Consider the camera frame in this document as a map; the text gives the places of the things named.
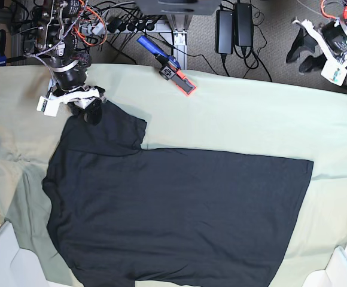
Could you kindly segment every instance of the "orange cable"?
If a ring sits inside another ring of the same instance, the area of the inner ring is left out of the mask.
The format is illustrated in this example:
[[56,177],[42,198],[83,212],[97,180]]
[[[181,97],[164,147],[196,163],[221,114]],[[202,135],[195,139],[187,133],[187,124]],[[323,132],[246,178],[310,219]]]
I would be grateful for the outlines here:
[[325,13],[325,11],[324,11],[324,8],[325,8],[324,2],[325,2],[325,0],[321,0],[321,13],[322,13],[322,15],[323,15],[324,17],[326,17],[326,18],[331,18],[331,19],[335,19],[335,20],[336,20],[337,17]]
[[[106,23],[104,22],[104,20],[102,19],[102,17],[97,13],[95,12],[94,10],[92,10],[90,7],[87,7],[87,9],[92,13],[94,14],[103,24],[103,26],[105,27],[106,26]],[[74,27],[74,30],[76,31],[77,35],[83,40],[83,42],[86,44],[86,45],[89,45],[89,46],[95,46],[96,44],[91,44],[91,43],[88,43],[86,40],[85,40],[85,36],[81,33],[79,33],[78,29]],[[102,45],[105,41],[107,40],[107,33],[106,35],[104,36],[102,42],[99,44],[99,45]]]

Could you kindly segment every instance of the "black power adapter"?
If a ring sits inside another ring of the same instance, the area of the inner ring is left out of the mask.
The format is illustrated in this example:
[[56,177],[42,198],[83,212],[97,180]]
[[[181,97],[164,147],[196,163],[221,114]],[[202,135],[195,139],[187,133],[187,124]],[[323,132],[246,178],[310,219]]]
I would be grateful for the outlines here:
[[235,45],[253,47],[252,5],[235,4]]
[[216,12],[215,52],[219,54],[233,52],[233,11]]

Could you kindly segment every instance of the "floor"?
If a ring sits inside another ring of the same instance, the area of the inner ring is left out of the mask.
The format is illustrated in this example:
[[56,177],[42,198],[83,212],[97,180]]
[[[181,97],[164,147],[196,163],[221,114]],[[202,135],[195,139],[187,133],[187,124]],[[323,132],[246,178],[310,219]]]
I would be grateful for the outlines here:
[[[311,9],[319,11],[318,0],[300,1]],[[95,4],[102,1],[91,0],[90,2]],[[318,72],[301,75],[298,71],[301,61],[291,65],[285,63],[285,57],[299,31],[297,26],[292,25],[293,19],[295,17],[300,20],[308,19],[318,25],[319,23],[327,23],[328,21],[325,18],[303,7],[296,0],[252,0],[252,3],[265,15],[265,21],[260,27],[268,43],[266,48],[262,49],[260,58],[270,71],[274,82],[346,93],[340,87],[325,80]],[[254,47],[257,50],[264,44],[264,39],[257,28],[254,32]],[[136,39],[137,37],[134,37],[129,42],[124,52],[132,56],[139,65],[159,67],[159,63],[136,42]],[[121,37],[115,45],[120,45],[120,43]],[[194,16],[188,33],[188,54],[204,54],[217,73],[225,75],[220,55],[215,53],[214,45],[215,14],[212,16]],[[107,46],[104,46],[101,52],[92,49],[91,53],[93,61],[96,63],[108,63],[112,61],[113,56],[116,54],[114,50]],[[125,57],[119,57],[116,63],[131,62]],[[243,61],[236,55],[228,56],[226,65],[232,77],[242,78],[247,70]],[[188,69],[212,72],[201,57],[188,57]],[[262,67],[250,71],[247,78],[268,81],[268,76]]]

